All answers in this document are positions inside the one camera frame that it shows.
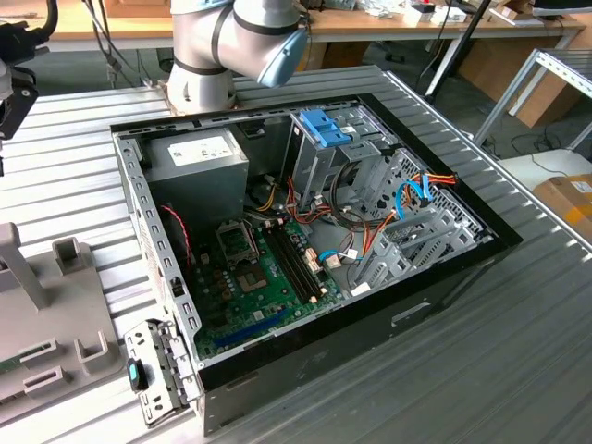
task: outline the motherboard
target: motherboard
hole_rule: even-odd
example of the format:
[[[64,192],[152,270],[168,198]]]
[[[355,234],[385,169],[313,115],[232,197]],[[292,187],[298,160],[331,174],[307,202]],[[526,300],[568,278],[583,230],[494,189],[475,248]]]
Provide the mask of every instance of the motherboard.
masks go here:
[[[306,268],[308,241],[297,222],[247,230],[245,238],[237,224],[231,236],[208,237],[211,241],[198,247],[191,295],[202,316],[194,341],[204,358],[325,312],[343,299],[329,275]],[[236,263],[225,255],[249,251],[251,243],[257,253],[250,261]]]

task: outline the gray plastic holder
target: gray plastic holder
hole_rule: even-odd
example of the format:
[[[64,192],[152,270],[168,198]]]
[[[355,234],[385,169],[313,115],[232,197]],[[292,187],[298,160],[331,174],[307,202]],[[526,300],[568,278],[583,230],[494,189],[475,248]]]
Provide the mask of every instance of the gray plastic holder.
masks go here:
[[[75,238],[25,259],[0,224],[0,425],[123,366],[93,253]]]

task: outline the gray robot arm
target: gray robot arm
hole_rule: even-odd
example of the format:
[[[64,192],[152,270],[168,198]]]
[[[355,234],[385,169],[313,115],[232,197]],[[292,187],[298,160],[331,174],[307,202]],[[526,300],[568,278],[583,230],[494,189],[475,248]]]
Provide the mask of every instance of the gray robot arm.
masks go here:
[[[232,106],[231,70],[283,85],[306,46],[292,0],[173,0],[171,13],[175,65],[167,94],[185,114]]]

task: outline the side panel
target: side panel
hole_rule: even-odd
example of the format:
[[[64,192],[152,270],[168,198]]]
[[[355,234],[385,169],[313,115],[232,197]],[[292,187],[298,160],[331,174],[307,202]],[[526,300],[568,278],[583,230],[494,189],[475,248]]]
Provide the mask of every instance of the side panel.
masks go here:
[[[469,268],[436,286],[376,312],[273,363],[205,393],[208,435],[421,323],[481,268]]]

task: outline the aluminum workbench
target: aluminum workbench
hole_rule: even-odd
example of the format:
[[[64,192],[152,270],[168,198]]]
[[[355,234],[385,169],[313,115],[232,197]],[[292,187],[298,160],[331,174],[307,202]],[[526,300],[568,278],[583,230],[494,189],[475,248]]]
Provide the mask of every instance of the aluminum workbench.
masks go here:
[[[470,294],[335,372],[227,426],[213,442],[588,442],[592,248],[401,81],[378,68],[306,72],[240,100],[374,93],[524,238]],[[148,89],[44,97],[4,147],[0,221],[26,255],[92,245],[116,331],[157,314],[108,126],[168,116]],[[192,412],[145,429],[124,372],[0,430],[0,442],[204,442]]]

